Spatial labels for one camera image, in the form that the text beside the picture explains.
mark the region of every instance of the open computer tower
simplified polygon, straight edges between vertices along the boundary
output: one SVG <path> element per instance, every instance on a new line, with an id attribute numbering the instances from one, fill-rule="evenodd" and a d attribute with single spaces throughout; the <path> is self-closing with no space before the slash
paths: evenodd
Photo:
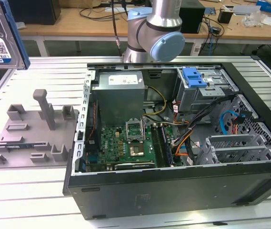
<path id="1" fill-rule="evenodd" d="M 271 195 L 271 110 L 231 63 L 88 69 L 65 179 L 85 219 Z"/>

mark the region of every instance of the desk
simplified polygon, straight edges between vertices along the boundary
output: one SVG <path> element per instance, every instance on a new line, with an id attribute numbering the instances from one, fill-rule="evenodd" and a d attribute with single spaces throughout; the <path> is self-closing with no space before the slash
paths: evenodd
<path id="1" fill-rule="evenodd" d="M 254 3 L 236 0 L 240 4 L 255 5 Z M 215 7 L 219 9 L 222 5 L 235 5 L 230 0 L 223 0 L 221 3 L 201 1 L 205 7 Z M 92 12 L 90 17 L 102 17 L 110 15 L 110 12 Z M 217 16 L 210 15 L 211 19 L 217 20 Z M 124 20 L 125 14 L 117 16 L 116 21 L 118 36 L 121 41 L 127 41 L 128 24 Z M 271 44 L 271 26 L 245 28 L 241 22 L 243 16 L 232 16 L 229 24 L 223 24 L 224 35 L 218 43 L 232 44 Z M 20 30 L 24 40 L 35 40 L 37 42 L 41 56 L 48 56 L 48 50 L 44 41 L 115 41 L 112 21 L 92 21 L 79 15 L 78 9 L 61 9 L 61 16 L 55 25 L 27 25 L 28 28 Z M 191 55 L 198 55 L 201 45 L 208 34 L 206 25 L 202 25 L 198 34 L 185 34 L 185 41 L 194 43 Z"/>
<path id="2" fill-rule="evenodd" d="M 27 71 L 8 70 L 0 81 L 0 131 L 8 119 L 10 104 L 23 104 L 26 110 L 37 110 L 33 91 L 46 88 L 48 102 L 55 110 L 63 104 L 79 109 L 84 79 L 80 74 L 90 62 L 117 62 L 113 57 L 31 58 Z M 271 70 L 262 61 L 250 57 L 178 57 L 174 62 L 231 62 L 263 95 L 271 91 Z M 228 223 L 226 229 L 271 229 L 271 196 L 256 206 L 220 208 L 169 214 L 135 216 L 85 221 L 72 197 L 62 194 L 65 168 L 0 170 L 0 229 L 97 229 L 117 228 L 209 228 L 213 222 Z"/>

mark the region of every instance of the floor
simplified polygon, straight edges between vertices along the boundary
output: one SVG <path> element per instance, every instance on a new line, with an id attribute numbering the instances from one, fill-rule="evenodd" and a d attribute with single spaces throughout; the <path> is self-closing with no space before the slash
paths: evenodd
<path id="1" fill-rule="evenodd" d="M 114 42 L 80 42 L 81 53 L 76 52 L 75 42 L 72 41 L 46 41 L 51 56 L 117 56 L 118 51 Z M 29 56 L 40 56 L 38 47 L 34 41 L 24 41 Z M 191 52 L 191 43 L 187 43 L 182 56 L 188 56 Z M 121 49 L 126 50 L 127 43 L 122 42 Z M 239 56 L 242 45 L 219 44 L 213 55 L 215 56 Z M 250 45 L 245 55 L 251 55 L 257 45 Z M 201 55 L 208 55 L 209 51 L 202 51 Z M 257 54 L 271 68 L 271 48 L 264 46 Z"/>

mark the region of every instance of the hard drive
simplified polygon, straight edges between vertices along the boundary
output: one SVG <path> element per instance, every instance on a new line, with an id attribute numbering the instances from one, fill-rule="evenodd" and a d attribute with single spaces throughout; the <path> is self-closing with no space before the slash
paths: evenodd
<path id="1" fill-rule="evenodd" d="M 28 69 L 24 48 L 7 0 L 0 0 L 0 69 Z"/>

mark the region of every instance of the black computer case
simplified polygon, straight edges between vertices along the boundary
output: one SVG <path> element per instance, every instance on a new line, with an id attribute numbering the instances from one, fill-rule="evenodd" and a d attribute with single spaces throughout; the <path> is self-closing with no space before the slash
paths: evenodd
<path id="1" fill-rule="evenodd" d="M 268 106 L 232 64 L 220 65 L 271 131 Z M 271 161 L 87 176 L 70 176 L 68 166 L 65 187 L 85 219 L 256 205 L 271 195 Z"/>
<path id="2" fill-rule="evenodd" d="M 59 18 L 59 0 L 8 0 L 16 22 L 53 25 Z"/>
<path id="3" fill-rule="evenodd" d="M 180 17 L 181 33 L 199 33 L 205 7 L 198 0 L 182 0 Z"/>

